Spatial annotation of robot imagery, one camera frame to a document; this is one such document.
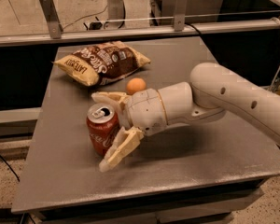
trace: can top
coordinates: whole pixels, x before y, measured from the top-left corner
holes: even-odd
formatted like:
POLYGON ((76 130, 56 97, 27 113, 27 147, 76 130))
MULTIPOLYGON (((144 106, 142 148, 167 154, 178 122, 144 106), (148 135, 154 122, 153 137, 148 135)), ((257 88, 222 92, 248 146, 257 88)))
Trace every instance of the can top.
POLYGON ((111 105, 98 103, 88 110, 87 117, 93 123, 106 123, 114 117, 114 113, 111 105))

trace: table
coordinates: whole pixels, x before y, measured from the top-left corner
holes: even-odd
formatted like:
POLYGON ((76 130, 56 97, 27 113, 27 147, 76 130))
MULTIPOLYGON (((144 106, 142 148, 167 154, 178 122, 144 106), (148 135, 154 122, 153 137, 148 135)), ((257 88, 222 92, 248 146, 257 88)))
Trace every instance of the table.
MULTIPOLYGON (((13 213, 34 213, 48 223, 207 223, 201 218, 246 208, 262 195, 263 180, 280 175, 274 141, 229 112, 213 123, 145 137, 116 169, 100 173, 85 123, 94 91, 124 91, 133 77, 159 89, 189 80, 198 63, 215 62, 199 37, 126 43, 151 64, 119 82, 87 89, 53 68, 13 213)), ((56 59, 78 48, 59 48, 56 59)))

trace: chip bag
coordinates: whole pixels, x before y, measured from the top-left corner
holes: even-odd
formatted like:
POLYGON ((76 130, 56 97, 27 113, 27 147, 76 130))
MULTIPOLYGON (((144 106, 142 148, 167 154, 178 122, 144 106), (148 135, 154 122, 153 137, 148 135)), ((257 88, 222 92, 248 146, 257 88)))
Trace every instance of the chip bag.
POLYGON ((115 82, 147 63, 149 58, 120 41, 85 47, 54 62, 85 86, 115 82))

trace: soda can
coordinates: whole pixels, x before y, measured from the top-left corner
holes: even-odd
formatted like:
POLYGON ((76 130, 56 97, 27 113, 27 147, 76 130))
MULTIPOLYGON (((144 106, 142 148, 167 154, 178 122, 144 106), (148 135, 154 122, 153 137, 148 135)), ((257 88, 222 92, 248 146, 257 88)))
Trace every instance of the soda can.
POLYGON ((99 103, 87 112, 87 127, 95 151, 104 156, 119 131, 119 117, 111 105, 99 103))

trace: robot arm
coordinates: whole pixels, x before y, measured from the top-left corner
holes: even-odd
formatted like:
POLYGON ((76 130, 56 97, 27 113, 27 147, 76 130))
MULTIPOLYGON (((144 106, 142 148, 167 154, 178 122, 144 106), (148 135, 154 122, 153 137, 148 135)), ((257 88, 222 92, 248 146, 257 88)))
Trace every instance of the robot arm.
MULTIPOLYGON (((133 143, 129 145, 122 137, 117 138, 116 147, 120 153, 114 148, 108 151, 100 164, 101 171, 112 169, 114 165, 108 161, 119 163, 140 144, 144 135, 162 132, 175 123, 190 125, 221 119, 225 110, 247 120, 280 146, 280 96, 215 63, 198 64, 189 80, 189 84, 182 82, 157 91, 148 89, 125 96, 120 110, 121 123, 127 129, 136 128, 137 132, 121 131, 118 134, 123 136, 121 133, 125 133, 133 143), (118 140, 129 151, 119 148, 118 140)), ((92 98, 95 102, 107 101, 97 93, 92 98)))

